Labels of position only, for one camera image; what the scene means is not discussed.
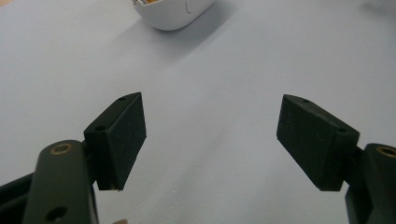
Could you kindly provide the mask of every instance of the screw hole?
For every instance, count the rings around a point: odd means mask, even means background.
[[[49,222],[59,222],[62,220],[62,218],[66,215],[67,213],[67,208],[66,207],[56,207],[52,209],[48,214],[47,214],[47,221]]]
[[[392,157],[392,158],[396,158],[396,149],[392,148],[392,147],[378,147],[376,149],[379,153],[381,153],[382,155],[388,156],[388,157]]]
[[[61,155],[61,154],[64,154],[64,153],[68,152],[70,150],[70,148],[72,148],[72,147],[73,146],[71,144],[60,144],[60,145],[58,145],[56,147],[53,147],[50,150],[50,153],[52,155],[56,155],[56,156],[57,155]]]
[[[95,130],[96,130],[97,132],[101,132],[101,131],[103,131],[105,128],[106,128],[106,126],[98,126],[98,127],[95,128]]]

